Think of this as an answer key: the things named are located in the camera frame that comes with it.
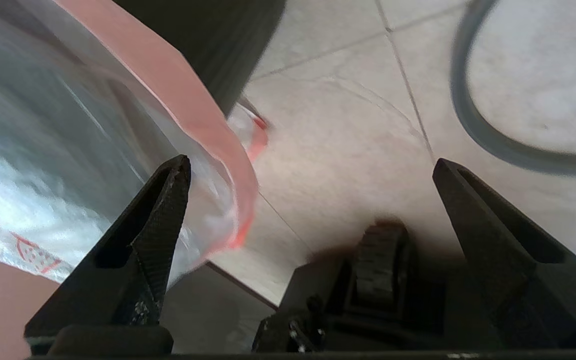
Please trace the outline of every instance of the black cable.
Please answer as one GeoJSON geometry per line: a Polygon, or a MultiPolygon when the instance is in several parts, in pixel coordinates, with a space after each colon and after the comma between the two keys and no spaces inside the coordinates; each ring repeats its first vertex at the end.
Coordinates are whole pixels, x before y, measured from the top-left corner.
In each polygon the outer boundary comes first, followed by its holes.
{"type": "Polygon", "coordinates": [[[478,30],[495,3],[474,1],[459,25],[450,70],[450,93],[457,117],[479,146],[505,162],[542,173],[576,176],[576,153],[548,151],[515,141],[494,129],[474,105],[467,84],[468,59],[478,30]]]}

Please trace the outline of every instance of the plastic bag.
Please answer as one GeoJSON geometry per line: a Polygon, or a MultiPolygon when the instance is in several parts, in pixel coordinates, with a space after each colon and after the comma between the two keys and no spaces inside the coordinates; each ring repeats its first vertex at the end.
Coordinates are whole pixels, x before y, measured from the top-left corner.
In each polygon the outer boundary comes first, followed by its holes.
{"type": "Polygon", "coordinates": [[[235,104],[228,116],[228,126],[241,141],[251,162],[268,145],[268,135],[265,133],[268,125],[245,98],[235,104]]]}
{"type": "Polygon", "coordinates": [[[171,282],[245,237],[258,184],[239,139],[182,55],[110,0],[0,1],[0,261],[62,281],[179,153],[171,282]]]}

